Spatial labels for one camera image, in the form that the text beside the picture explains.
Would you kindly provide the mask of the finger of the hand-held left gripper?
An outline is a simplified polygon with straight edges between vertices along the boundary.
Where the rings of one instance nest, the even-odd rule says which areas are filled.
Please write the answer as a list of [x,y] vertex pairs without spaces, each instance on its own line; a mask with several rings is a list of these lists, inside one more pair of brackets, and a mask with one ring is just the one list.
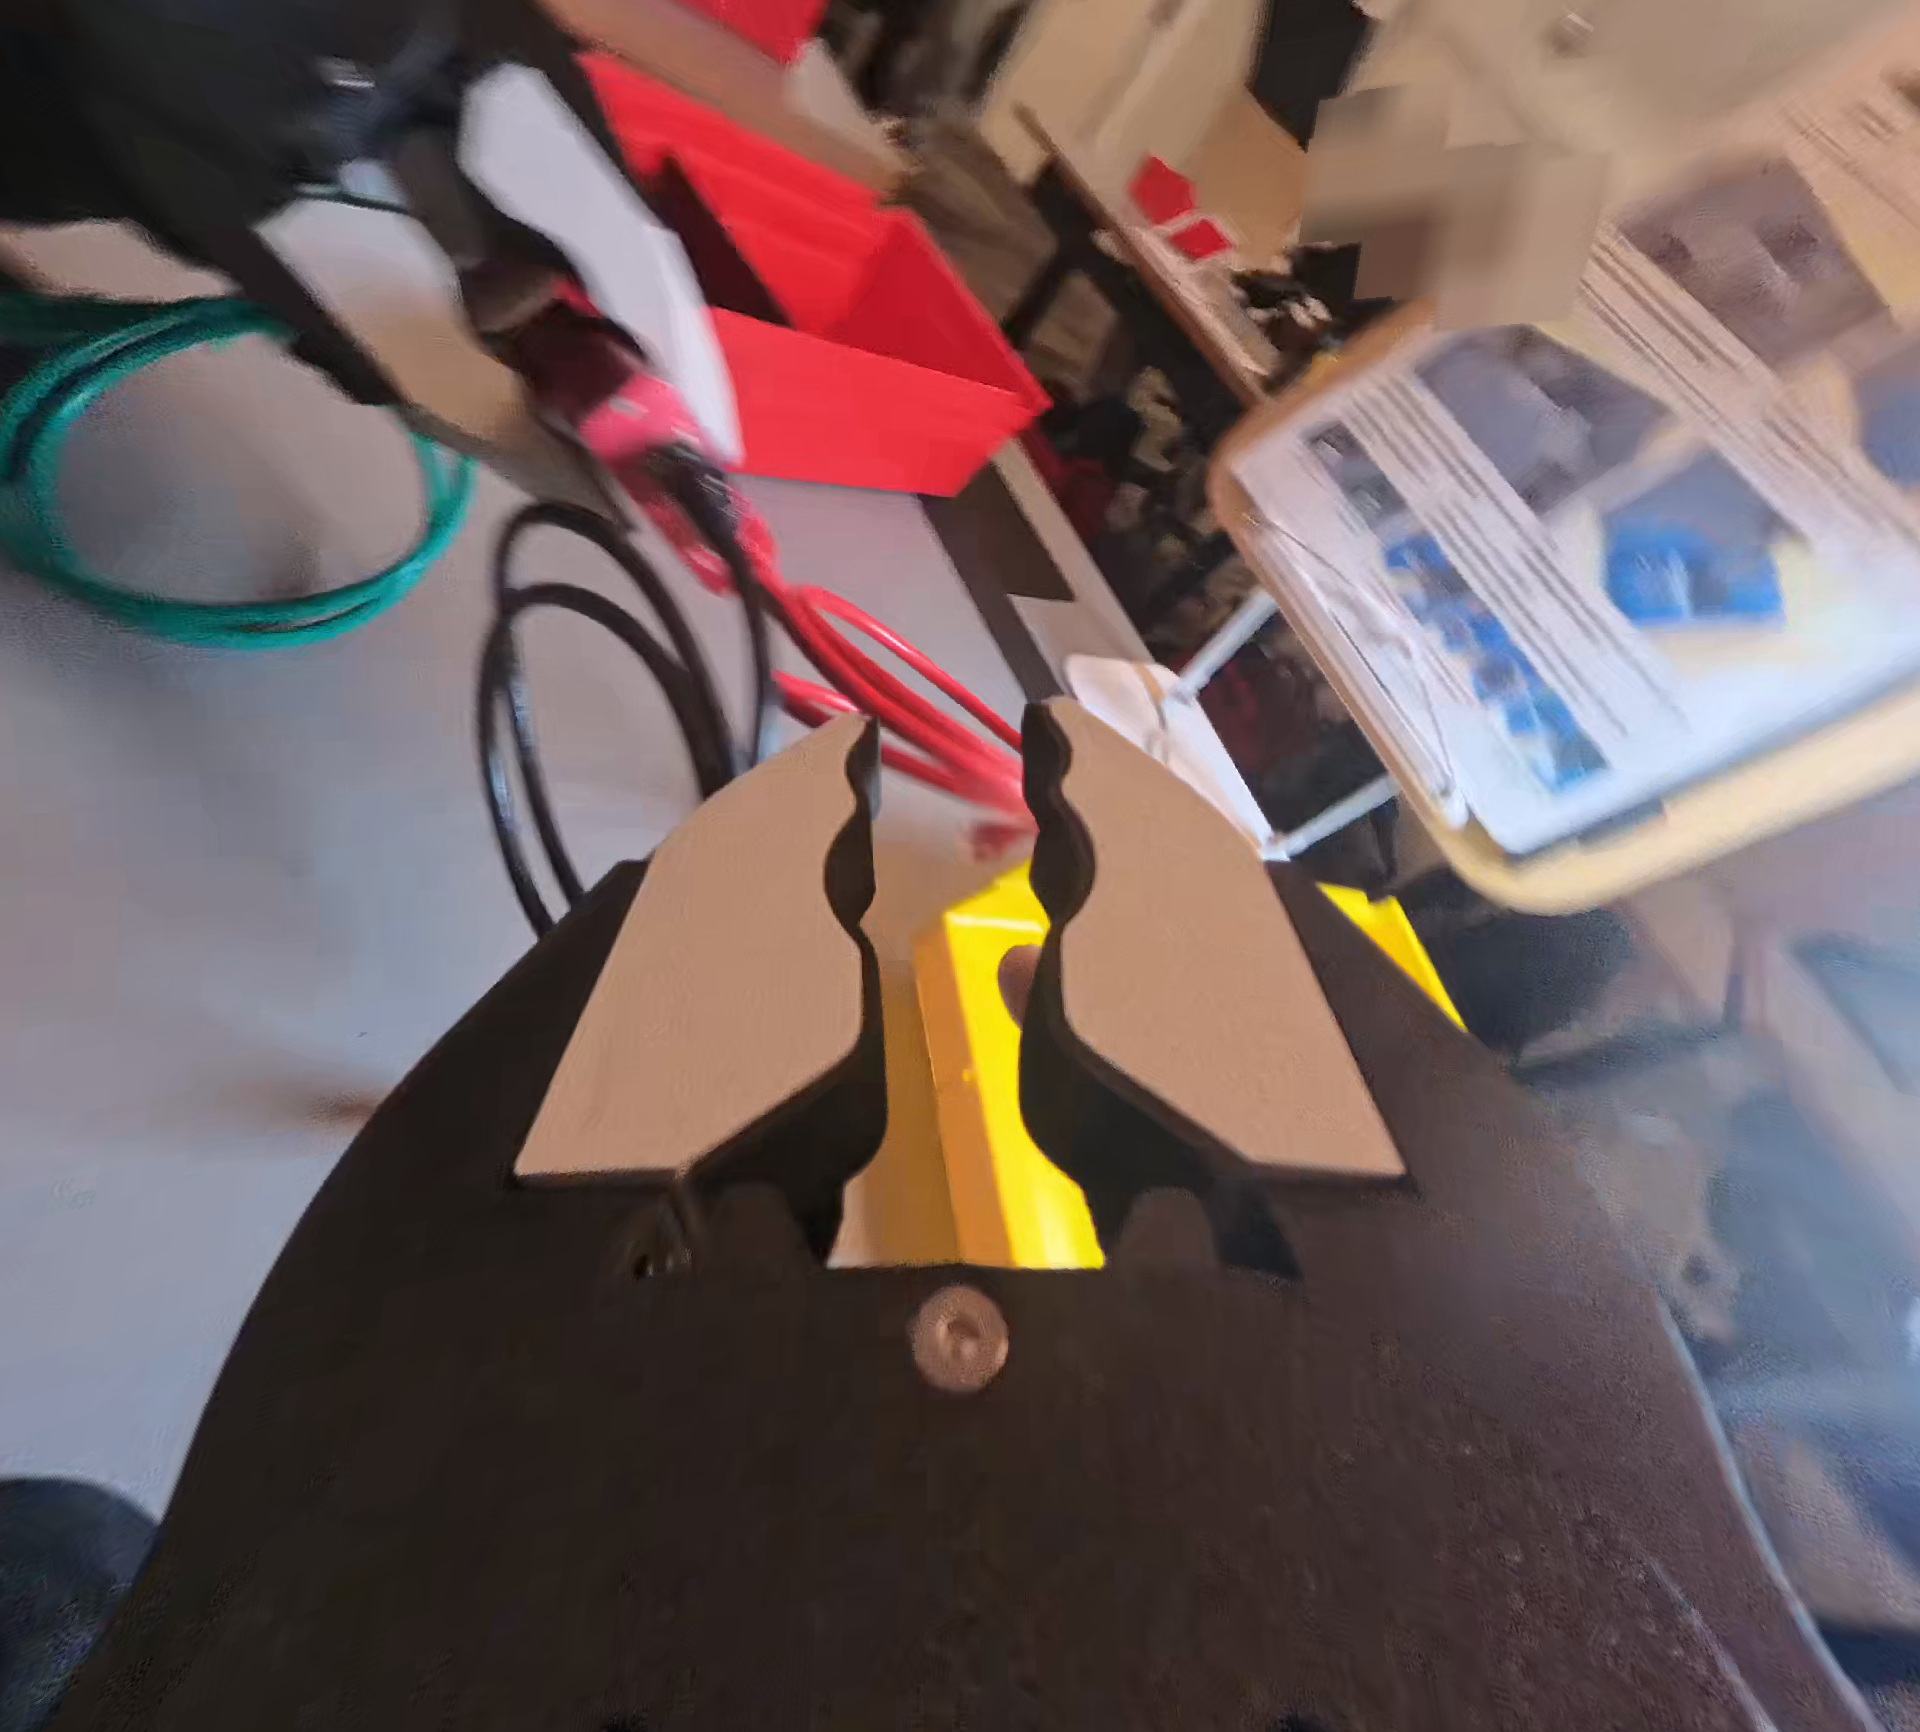
[[404,208],[298,201],[259,226],[323,317],[393,389],[393,408],[520,495],[634,520],[589,450],[541,423],[517,374],[471,331],[455,266]]
[[465,90],[457,156],[492,208],[558,247],[593,311],[687,402],[708,455],[740,470],[731,371],[692,262],[555,83],[531,66],[492,66]]

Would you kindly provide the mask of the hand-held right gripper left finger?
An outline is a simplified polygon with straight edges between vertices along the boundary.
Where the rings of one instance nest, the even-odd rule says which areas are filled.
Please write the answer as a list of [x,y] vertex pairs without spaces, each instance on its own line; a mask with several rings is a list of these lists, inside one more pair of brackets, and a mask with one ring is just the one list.
[[835,716],[655,847],[517,1150],[522,1186],[789,1207],[819,1262],[884,1143],[877,728]]

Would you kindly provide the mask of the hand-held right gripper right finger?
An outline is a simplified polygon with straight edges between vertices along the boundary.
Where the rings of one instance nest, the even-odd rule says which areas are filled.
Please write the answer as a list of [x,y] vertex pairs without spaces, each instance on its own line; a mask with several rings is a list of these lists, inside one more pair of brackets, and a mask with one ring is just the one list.
[[1177,1194],[1219,1265],[1300,1265],[1279,1189],[1391,1189],[1406,1164],[1255,840],[1068,695],[1026,705],[1022,770],[1046,913],[1026,1135],[1107,1258]]

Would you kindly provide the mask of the red metal port box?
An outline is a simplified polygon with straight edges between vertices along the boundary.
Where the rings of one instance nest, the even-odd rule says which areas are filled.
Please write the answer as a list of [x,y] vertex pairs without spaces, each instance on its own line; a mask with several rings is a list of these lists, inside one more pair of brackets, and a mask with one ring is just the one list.
[[723,364],[698,302],[692,371],[674,371],[555,262],[490,266],[462,293],[511,402],[481,458],[525,498],[626,528],[640,507],[672,495],[668,465],[695,459],[726,482],[740,473],[731,386],[704,389]]

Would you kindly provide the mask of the yellow plastic bin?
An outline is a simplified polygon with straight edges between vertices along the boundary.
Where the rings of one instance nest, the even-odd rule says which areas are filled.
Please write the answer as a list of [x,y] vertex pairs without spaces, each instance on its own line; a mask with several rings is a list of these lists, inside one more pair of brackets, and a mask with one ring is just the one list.
[[961,1262],[1099,1265],[1085,1198],[1029,1141],[1022,1113],[1022,1015],[1001,968],[1034,959],[1049,920],[1026,862],[950,906],[913,943],[947,1198]]

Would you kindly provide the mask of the red plastic bin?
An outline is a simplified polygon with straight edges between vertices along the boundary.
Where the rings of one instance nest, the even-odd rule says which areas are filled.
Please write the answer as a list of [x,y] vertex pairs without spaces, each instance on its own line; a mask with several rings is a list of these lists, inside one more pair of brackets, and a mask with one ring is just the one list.
[[611,56],[584,74],[702,283],[747,473],[956,495],[1038,422],[1043,386],[911,211]]

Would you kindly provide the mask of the white stand base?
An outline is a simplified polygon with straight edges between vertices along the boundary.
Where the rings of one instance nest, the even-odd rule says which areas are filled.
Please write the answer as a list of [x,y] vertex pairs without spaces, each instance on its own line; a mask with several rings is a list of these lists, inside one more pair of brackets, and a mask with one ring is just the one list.
[[1276,850],[1265,811],[1177,671],[1101,653],[1068,653],[1064,671],[1077,705],[1207,797],[1262,858]]

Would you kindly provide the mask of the wooden table with black legs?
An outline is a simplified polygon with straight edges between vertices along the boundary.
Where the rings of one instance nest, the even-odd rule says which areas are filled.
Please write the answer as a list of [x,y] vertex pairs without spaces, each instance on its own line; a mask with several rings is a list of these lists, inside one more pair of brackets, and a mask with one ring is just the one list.
[[1207,304],[1201,278],[1149,226],[1128,217],[1131,207],[1123,195],[1094,183],[1073,144],[1055,134],[1029,104],[1016,104],[1011,113],[1043,156],[1026,201],[1049,226],[1050,250],[1007,313],[1002,337],[1023,352],[1068,278],[1096,281],[1101,266],[1123,266],[1140,281],[1161,325],[1207,361],[1235,408],[1262,405],[1276,395],[1276,371]]

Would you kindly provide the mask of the black panel on cardboard stand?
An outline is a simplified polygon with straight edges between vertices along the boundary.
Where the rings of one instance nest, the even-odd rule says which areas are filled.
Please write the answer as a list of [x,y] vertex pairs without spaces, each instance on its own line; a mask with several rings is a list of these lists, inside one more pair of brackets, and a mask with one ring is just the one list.
[[1300,234],[1307,146],[1374,35],[1356,0],[1259,0],[1238,81],[1213,111],[1186,174],[1198,208],[1243,262],[1280,258]]

